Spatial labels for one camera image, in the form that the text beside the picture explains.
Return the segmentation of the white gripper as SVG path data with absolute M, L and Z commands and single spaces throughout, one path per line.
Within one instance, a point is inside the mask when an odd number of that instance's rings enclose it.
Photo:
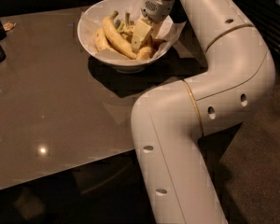
M 137 53 L 154 40 L 161 40 L 159 32 L 163 21 L 170 14 L 175 0 L 141 0 L 140 9 L 145 18 L 137 21 L 132 37 L 132 50 Z

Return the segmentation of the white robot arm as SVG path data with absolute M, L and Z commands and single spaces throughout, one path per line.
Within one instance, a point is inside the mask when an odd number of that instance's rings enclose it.
M 138 98 L 131 120 L 134 148 L 157 224 L 228 224 L 198 140 L 243 122 L 267 100 L 275 81 L 273 58 L 232 0 L 180 3 L 207 70 Z

